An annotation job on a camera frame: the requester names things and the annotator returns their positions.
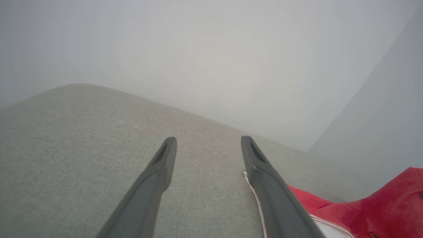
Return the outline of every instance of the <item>gray upholstery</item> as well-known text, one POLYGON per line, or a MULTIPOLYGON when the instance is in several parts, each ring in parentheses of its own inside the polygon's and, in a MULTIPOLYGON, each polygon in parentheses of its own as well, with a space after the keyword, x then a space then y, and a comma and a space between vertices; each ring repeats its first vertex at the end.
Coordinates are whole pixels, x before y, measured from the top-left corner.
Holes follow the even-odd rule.
MULTIPOLYGON (((248 133, 141 97, 75 84, 0 112, 0 237, 94 237, 168 136, 178 140, 155 237, 262 237, 242 172, 248 133)), ((366 184, 251 135, 293 186, 335 202, 366 184)))

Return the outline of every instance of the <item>wall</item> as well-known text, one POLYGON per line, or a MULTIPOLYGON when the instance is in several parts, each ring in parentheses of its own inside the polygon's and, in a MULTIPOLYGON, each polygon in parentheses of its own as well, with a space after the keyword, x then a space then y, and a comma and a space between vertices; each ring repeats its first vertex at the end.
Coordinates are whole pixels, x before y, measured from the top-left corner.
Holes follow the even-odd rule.
POLYGON ((382 186, 423 168, 423 6, 309 153, 382 186))
POLYGON ((421 0, 3 0, 0 107, 90 83, 307 151, 421 0))

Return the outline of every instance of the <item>red and white cloth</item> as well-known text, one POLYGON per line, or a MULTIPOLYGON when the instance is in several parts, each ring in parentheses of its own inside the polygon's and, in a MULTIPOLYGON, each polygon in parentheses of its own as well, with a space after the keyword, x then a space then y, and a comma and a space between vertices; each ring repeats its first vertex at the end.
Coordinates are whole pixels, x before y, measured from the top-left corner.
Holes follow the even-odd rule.
POLYGON ((408 168, 355 202, 333 203, 289 187, 327 238, 423 238, 423 169, 408 168))

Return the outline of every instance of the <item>gray couch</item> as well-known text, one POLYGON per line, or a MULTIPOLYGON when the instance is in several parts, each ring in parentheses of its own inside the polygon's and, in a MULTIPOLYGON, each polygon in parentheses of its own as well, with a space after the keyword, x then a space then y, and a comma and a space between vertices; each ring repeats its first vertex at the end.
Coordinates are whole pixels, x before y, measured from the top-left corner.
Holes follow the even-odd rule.
MULTIPOLYGON (((168 136, 178 140, 155 237, 262 237, 238 129, 100 86, 48 90, 0 112, 0 237, 95 237, 168 136)), ((287 183, 334 202, 352 172, 252 136, 287 183)))

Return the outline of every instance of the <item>red garment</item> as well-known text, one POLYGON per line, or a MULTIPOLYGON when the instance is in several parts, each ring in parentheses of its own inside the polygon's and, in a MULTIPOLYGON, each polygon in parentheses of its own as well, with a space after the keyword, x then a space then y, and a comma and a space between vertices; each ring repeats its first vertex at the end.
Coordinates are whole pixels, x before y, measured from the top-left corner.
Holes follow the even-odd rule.
POLYGON ((291 187, 305 209, 356 238, 423 238, 423 169, 408 168, 377 192, 333 203, 291 187))

